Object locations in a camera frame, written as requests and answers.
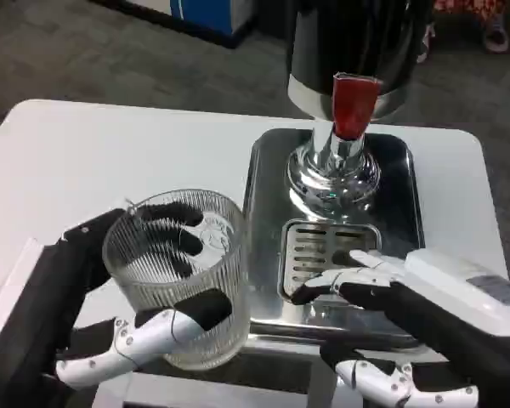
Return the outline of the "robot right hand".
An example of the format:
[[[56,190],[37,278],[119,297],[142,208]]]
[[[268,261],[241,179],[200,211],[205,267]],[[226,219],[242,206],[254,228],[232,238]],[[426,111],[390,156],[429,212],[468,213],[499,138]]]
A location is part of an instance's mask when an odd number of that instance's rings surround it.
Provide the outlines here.
[[[402,259],[350,256],[355,267],[306,280],[292,302],[335,294],[381,311],[441,361],[371,358],[363,343],[325,343],[320,357],[347,386],[381,407],[510,407],[509,279],[427,248]]]

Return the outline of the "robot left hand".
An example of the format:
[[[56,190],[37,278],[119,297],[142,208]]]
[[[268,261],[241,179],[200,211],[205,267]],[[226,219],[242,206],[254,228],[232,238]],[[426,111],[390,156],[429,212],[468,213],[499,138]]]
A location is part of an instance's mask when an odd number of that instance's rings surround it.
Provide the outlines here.
[[[49,246],[26,245],[0,290],[0,407],[62,407],[76,390],[136,371],[231,315],[227,295],[210,288],[75,328],[87,293],[106,282],[101,249],[123,214],[105,212]]]

